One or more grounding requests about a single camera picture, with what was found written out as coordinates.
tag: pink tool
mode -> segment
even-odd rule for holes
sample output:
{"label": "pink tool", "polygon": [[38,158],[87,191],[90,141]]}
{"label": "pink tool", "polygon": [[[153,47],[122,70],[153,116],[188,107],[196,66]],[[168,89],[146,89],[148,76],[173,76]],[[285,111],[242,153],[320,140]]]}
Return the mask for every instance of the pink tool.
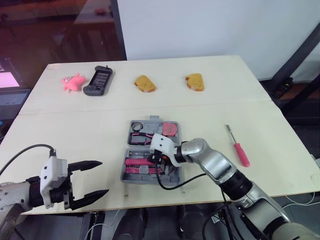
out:
{"label": "pink tool", "polygon": [[[140,169],[139,167],[125,167],[125,172],[128,174],[139,174],[140,173]],[[156,173],[156,169],[154,167],[149,167],[148,169],[148,174],[155,174]]]}
{"label": "pink tool", "polygon": [[67,76],[61,80],[64,84],[64,90],[69,90],[69,93],[72,91],[79,91],[81,90],[81,86],[86,81],[84,76],[79,76],[80,74],[77,73],[75,76]]}
{"label": "pink tool", "polygon": [[234,142],[233,146],[235,148],[236,154],[238,155],[242,165],[245,166],[245,167],[249,167],[250,166],[250,162],[249,162],[249,160],[247,158],[247,155],[246,155],[245,151],[242,149],[240,143],[238,143],[236,141],[235,136],[233,135],[230,126],[226,125],[226,128],[228,129],[229,133],[231,134],[231,137],[232,137],[233,142]]}
{"label": "pink tool", "polygon": [[162,135],[174,137],[177,134],[178,127],[174,123],[164,122],[162,125]]}
{"label": "pink tool", "polygon": [[135,166],[141,166],[141,165],[145,165],[145,166],[149,166],[149,165],[154,165],[154,163],[149,162],[146,158],[126,158],[125,165],[135,165]]}

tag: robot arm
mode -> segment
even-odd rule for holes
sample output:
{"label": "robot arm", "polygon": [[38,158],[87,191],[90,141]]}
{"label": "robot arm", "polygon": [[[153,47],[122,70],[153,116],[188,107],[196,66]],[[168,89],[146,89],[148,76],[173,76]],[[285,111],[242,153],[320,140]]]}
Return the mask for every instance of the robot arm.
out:
{"label": "robot arm", "polygon": [[28,178],[24,182],[0,184],[0,240],[9,240],[15,226],[25,216],[20,215],[32,208],[64,202],[64,209],[78,209],[100,199],[109,190],[98,190],[74,200],[70,176],[73,171],[85,171],[101,165],[99,161],[80,161],[67,164],[67,160],[56,157],[55,151],[45,163],[41,175]]}
{"label": "robot arm", "polygon": [[320,239],[304,226],[290,222],[277,202],[247,179],[222,153],[211,149],[204,139],[195,138],[175,146],[171,139],[155,134],[150,149],[167,155],[176,167],[185,162],[198,164],[242,211],[241,219],[255,238]]}

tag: black cable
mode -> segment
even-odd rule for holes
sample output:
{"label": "black cable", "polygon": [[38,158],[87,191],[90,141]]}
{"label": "black cable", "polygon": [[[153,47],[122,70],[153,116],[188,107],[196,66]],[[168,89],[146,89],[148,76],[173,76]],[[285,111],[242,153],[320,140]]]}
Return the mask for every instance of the black cable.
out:
{"label": "black cable", "polygon": [[[221,194],[222,194],[222,197],[223,197],[223,201],[226,203],[227,202],[226,196],[225,196],[224,191],[222,191],[222,189],[221,189]],[[236,233],[239,235],[241,240],[245,240],[244,237],[241,235],[241,233],[240,233],[240,231],[239,231],[239,229],[238,229],[238,227],[237,227],[237,225],[235,223],[234,216],[232,215],[228,204],[226,205],[226,210],[228,211],[228,213],[230,215],[230,219],[231,219],[231,222],[232,222],[232,224],[234,226],[234,229],[235,229]]]}
{"label": "black cable", "polygon": [[232,229],[231,229],[231,227],[230,227],[228,215],[227,215],[227,212],[226,212],[225,209],[223,210],[223,214],[224,214],[224,216],[225,216],[224,221],[225,221],[225,226],[226,226],[226,230],[227,230],[227,232],[228,232],[229,239],[230,239],[230,240],[234,240],[234,235],[233,235],[233,233],[232,233]]}
{"label": "black cable", "polygon": [[217,212],[219,212],[220,210],[222,210],[226,205],[224,204],[223,206],[219,207],[217,210],[213,211],[212,213],[210,213],[210,215],[206,218],[206,220],[204,221],[203,225],[202,225],[202,238],[203,240],[207,240],[206,238],[206,226],[209,222],[209,220],[211,219],[212,215],[216,214]]}
{"label": "black cable", "polygon": [[28,151],[29,149],[33,149],[36,147],[45,147],[50,149],[50,156],[55,156],[56,155],[56,151],[55,149],[47,144],[35,144],[35,145],[31,145],[26,147],[25,149],[21,150],[20,152],[18,152],[16,155],[14,155],[5,165],[4,167],[0,170],[0,176],[1,174],[6,170],[6,168],[9,166],[9,164],[11,164],[18,156],[20,156],[21,154],[23,154],[25,151]]}
{"label": "black cable", "polygon": [[212,217],[219,219],[220,222],[227,228],[227,225],[222,221],[222,219],[220,217],[217,217],[217,216],[212,216]]}
{"label": "black cable", "polygon": [[24,236],[18,231],[18,229],[14,228],[14,232],[22,239],[25,240]]}
{"label": "black cable", "polygon": [[156,179],[158,180],[158,183],[159,183],[160,187],[163,188],[164,190],[174,190],[174,189],[180,188],[180,187],[182,187],[183,185],[191,182],[192,180],[195,180],[195,179],[197,179],[197,178],[200,178],[200,177],[206,175],[205,173],[202,173],[202,174],[199,174],[199,175],[197,175],[197,176],[194,176],[194,177],[190,178],[189,180],[187,180],[187,181],[185,181],[185,182],[183,182],[183,183],[181,183],[181,184],[179,184],[179,185],[177,185],[177,186],[166,187],[166,186],[164,186],[164,185],[161,183],[161,180],[160,180],[160,177],[159,177],[159,173],[158,173],[157,163],[155,163],[154,165],[155,165],[155,175],[156,175]]}

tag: toy bread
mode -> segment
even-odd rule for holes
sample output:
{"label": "toy bread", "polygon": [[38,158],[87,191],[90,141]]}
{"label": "toy bread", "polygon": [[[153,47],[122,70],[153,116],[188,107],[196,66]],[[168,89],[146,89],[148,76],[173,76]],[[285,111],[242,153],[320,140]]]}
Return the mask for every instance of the toy bread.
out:
{"label": "toy bread", "polygon": [[200,73],[193,73],[185,77],[186,85],[193,91],[201,92],[205,89],[205,84]]}
{"label": "toy bread", "polygon": [[156,90],[154,83],[146,76],[138,76],[134,84],[139,88],[141,92],[150,93]]}

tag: tool kit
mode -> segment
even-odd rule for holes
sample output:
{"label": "tool kit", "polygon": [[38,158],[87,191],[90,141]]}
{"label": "tool kit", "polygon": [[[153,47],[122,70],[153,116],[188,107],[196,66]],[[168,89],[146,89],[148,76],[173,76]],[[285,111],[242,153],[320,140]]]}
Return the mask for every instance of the tool kit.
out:
{"label": "tool kit", "polygon": [[[156,166],[151,160],[150,144],[154,134],[161,134],[180,145],[180,130],[176,121],[161,121],[159,116],[150,116],[150,120],[132,120],[129,126],[127,144],[130,146],[124,154],[121,169],[121,181],[128,184],[158,184]],[[161,182],[165,186],[182,183],[182,169],[172,165],[170,159],[163,156],[157,165]]]}

